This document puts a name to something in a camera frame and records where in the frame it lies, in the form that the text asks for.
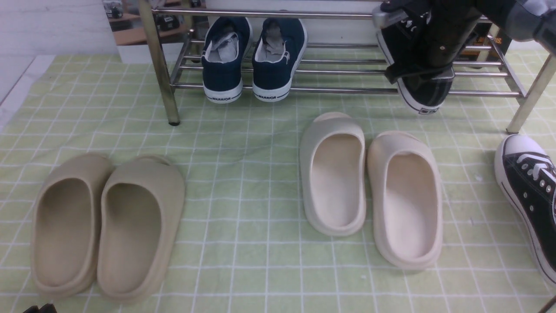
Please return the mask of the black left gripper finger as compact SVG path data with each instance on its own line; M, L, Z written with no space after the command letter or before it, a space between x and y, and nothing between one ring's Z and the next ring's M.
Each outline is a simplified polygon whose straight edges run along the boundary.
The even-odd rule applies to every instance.
M38 309L38 313L57 313L57 309L53 303L46 303Z
M40 310L40 308L38 306L31 306L28 309L26 309L25 311L23 311L23 313L38 313Z

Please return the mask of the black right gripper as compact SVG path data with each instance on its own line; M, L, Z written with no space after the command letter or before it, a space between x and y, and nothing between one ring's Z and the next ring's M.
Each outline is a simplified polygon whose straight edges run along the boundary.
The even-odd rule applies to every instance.
M453 60L467 44L482 16L505 28L513 0L387 0L373 9L373 24L384 29L401 20L429 13L431 20L412 40L409 57L402 65L389 65L389 83L404 77L422 80L453 80Z

